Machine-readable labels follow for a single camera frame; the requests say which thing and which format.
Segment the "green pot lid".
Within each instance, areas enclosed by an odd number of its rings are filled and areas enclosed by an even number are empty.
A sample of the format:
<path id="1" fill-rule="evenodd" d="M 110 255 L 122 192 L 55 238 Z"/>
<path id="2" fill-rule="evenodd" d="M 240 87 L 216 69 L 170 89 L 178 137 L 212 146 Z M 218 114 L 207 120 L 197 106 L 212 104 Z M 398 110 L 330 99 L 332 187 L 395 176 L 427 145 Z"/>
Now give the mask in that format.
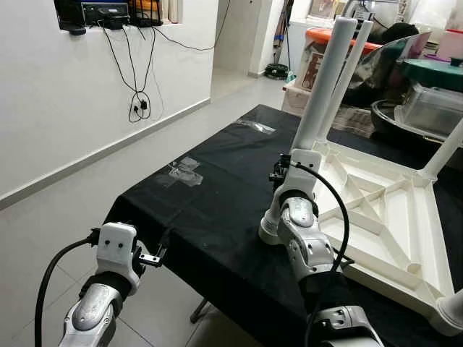
<path id="1" fill-rule="evenodd" d="M 454 57 L 450 62 L 431 59 L 404 59 L 400 72 L 426 87 L 463 92 L 462 60 Z"/>

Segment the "black antenna router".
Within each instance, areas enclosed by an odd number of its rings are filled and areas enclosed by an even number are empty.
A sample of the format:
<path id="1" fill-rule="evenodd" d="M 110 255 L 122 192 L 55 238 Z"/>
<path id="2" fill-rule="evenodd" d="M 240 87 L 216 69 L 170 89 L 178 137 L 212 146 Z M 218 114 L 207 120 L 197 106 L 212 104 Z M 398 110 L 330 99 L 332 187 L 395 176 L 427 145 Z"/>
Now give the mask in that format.
<path id="1" fill-rule="evenodd" d="M 160 0 L 127 0 L 129 23 L 137 27 L 162 26 Z"/>

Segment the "black round wok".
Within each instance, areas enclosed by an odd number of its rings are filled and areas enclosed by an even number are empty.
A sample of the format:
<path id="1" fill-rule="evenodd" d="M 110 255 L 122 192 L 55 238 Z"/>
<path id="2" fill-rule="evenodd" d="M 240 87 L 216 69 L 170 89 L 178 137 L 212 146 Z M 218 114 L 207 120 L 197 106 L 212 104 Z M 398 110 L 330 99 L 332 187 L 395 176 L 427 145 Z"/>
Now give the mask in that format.
<path id="1" fill-rule="evenodd" d="M 400 122 L 396 117 L 396 107 L 397 103 L 387 100 L 371 103 L 370 112 L 375 138 L 396 147 L 423 146 L 430 151 L 436 151 L 446 141 L 448 135 L 439 135 Z"/>

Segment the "beige cloth covered bench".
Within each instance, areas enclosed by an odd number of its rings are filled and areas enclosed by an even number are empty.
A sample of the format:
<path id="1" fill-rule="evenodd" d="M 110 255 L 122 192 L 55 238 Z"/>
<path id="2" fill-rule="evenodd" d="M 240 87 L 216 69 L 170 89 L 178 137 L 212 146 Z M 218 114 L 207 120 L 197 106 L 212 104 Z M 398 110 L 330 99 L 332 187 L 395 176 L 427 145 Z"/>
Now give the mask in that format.
<path id="1" fill-rule="evenodd" d="M 284 99 L 282 99 L 281 110 L 293 113 L 295 116 L 303 115 L 310 99 L 310 92 L 295 87 L 294 80 L 286 83 L 282 90 L 284 90 Z M 370 137 L 375 131 L 370 110 L 350 106 L 339 108 L 331 128 L 361 137 Z"/>

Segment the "clear plastic container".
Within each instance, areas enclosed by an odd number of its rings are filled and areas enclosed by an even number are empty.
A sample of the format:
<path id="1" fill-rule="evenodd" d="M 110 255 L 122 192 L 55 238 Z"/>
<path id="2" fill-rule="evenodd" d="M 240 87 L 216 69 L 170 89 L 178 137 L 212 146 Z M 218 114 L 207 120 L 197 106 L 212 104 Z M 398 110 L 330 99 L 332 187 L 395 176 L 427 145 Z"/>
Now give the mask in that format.
<path id="1" fill-rule="evenodd" d="M 396 107 L 396 120 L 411 128 L 446 139 L 463 117 L 463 93 L 411 83 Z"/>

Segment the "black kitchen appliance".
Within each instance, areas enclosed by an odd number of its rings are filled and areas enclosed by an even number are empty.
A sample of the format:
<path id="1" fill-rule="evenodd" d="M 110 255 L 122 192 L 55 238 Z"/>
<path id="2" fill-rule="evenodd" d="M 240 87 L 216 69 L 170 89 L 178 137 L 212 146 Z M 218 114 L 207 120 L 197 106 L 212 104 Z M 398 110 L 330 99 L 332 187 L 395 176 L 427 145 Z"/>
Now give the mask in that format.
<path id="1" fill-rule="evenodd" d="M 341 17 L 353 17 L 358 23 L 370 21 L 373 33 L 381 33 L 394 23 L 401 22 L 399 0 L 345 0 Z"/>

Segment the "black cloth bundle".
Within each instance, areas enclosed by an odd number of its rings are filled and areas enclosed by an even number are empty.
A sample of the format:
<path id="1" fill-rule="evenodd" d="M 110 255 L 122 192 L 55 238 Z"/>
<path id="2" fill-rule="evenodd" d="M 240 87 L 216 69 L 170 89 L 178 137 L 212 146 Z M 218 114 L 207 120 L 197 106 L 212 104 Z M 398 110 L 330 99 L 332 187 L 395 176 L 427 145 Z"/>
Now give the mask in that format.
<path id="1" fill-rule="evenodd" d="M 387 44 L 396 42 L 396 40 L 414 36 L 419 33 L 420 31 L 417 29 L 417 27 L 412 24 L 396 22 L 390 27 L 387 27 L 387 29 L 381 33 L 381 43 Z"/>

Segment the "black set-top box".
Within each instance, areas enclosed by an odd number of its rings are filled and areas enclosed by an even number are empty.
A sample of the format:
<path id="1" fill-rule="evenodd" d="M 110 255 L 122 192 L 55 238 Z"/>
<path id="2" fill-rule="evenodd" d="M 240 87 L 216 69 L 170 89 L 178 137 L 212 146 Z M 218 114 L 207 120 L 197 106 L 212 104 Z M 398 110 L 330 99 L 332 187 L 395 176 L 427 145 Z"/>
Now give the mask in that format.
<path id="1" fill-rule="evenodd" d="M 95 26 L 106 21 L 129 22 L 127 0 L 78 0 L 77 4 L 80 25 Z"/>

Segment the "red printed carton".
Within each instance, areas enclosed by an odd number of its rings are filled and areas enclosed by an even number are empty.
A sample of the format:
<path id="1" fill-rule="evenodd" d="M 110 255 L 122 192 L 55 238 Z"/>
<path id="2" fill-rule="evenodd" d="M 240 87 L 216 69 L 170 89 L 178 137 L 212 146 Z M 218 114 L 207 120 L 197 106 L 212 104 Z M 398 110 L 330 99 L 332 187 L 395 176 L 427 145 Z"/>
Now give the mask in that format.
<path id="1" fill-rule="evenodd" d="M 304 73 L 304 79 L 301 86 L 306 90 L 312 90 L 317 79 L 318 72 L 320 71 L 322 61 L 324 59 L 324 53 L 318 53 L 318 51 L 311 50 L 310 57 L 308 57 L 305 66 L 307 69 Z"/>

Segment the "black tablecloth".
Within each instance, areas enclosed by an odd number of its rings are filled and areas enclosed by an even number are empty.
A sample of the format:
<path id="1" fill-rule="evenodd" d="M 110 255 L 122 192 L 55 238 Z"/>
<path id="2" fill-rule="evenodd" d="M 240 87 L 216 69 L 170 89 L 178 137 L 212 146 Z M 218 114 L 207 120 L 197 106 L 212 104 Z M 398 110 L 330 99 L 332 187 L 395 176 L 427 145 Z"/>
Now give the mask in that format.
<path id="1" fill-rule="evenodd" d="M 265 134 L 232 120 L 177 158 L 198 162 L 194 172 L 204 178 L 202 183 L 168 186 L 171 176 L 165 166 L 119 195 L 104 221 L 136 227 L 149 250 L 170 231 L 165 263 L 170 271 L 265 347 L 302 347 L 307 310 L 286 252 L 258 240 L 259 219 L 272 195 L 268 175 L 279 155 L 290 148 L 299 119 L 258 105 L 241 120 L 276 131 Z M 426 162 L 387 142 L 341 130 L 331 130 L 328 141 L 397 164 Z M 443 235 L 450 238 L 446 251 L 454 290 L 462 285 L 462 189 L 461 171 L 440 172 L 436 204 Z M 443 336 L 422 315 L 353 280 L 348 284 L 388 347 L 462 347 L 461 334 Z"/>

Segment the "white plastic table top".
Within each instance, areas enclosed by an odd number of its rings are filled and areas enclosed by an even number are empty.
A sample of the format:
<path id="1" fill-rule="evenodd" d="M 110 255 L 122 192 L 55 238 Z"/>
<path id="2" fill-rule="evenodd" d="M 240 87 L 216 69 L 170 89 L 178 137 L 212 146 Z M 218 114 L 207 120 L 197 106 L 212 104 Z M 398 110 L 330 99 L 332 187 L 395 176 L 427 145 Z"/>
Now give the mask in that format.
<path id="1" fill-rule="evenodd" d="M 429 322 L 436 300 L 454 294 L 449 255 L 436 202 L 435 181 L 370 153 L 333 142 L 318 143 L 318 174 L 347 206 L 350 222 L 345 284 L 357 281 Z M 320 229 L 338 246 L 344 222 L 334 196 L 320 182 L 312 199 Z"/>

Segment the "dark metal folding table frame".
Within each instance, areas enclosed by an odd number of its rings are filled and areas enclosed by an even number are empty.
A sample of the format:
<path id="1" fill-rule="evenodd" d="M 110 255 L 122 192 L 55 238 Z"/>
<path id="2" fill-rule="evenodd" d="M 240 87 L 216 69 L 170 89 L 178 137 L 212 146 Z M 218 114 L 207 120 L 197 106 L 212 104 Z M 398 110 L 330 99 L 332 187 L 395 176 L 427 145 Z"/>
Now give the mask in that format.
<path id="1" fill-rule="evenodd" d="M 211 308 L 211 302 L 202 298 L 199 300 L 199 303 L 196 305 L 194 311 L 190 314 L 189 321 L 191 324 L 196 324 L 204 318 L 208 313 L 209 308 Z"/>

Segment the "clear plastic bag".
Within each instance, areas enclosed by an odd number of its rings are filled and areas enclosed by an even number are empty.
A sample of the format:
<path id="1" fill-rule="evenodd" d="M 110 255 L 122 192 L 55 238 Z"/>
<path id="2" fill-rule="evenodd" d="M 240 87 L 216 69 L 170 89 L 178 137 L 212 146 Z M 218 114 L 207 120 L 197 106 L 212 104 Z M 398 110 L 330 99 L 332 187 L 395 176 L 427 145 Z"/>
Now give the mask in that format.
<path id="1" fill-rule="evenodd" d="M 200 162 L 194 158 L 182 158 L 169 163 L 166 166 L 166 185 L 169 187 L 173 183 L 183 183 L 189 187 L 200 185 L 203 176 L 195 171 Z"/>
<path id="2" fill-rule="evenodd" d="M 259 122 L 255 122 L 254 120 L 236 119 L 234 125 L 254 129 L 256 132 L 260 132 L 267 135 L 272 135 L 276 132 L 275 128 L 272 128 L 268 125 Z"/>

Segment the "pink plastic tub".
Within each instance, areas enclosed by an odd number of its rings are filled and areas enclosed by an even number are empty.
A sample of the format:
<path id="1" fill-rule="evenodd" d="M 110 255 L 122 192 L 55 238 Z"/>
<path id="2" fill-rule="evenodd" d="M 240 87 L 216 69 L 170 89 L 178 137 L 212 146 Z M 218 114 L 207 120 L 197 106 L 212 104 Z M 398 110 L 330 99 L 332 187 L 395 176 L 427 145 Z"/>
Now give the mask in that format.
<path id="1" fill-rule="evenodd" d="M 452 59 L 463 59 L 463 32 L 459 30 L 444 30 L 436 51 L 438 59 L 451 61 Z"/>

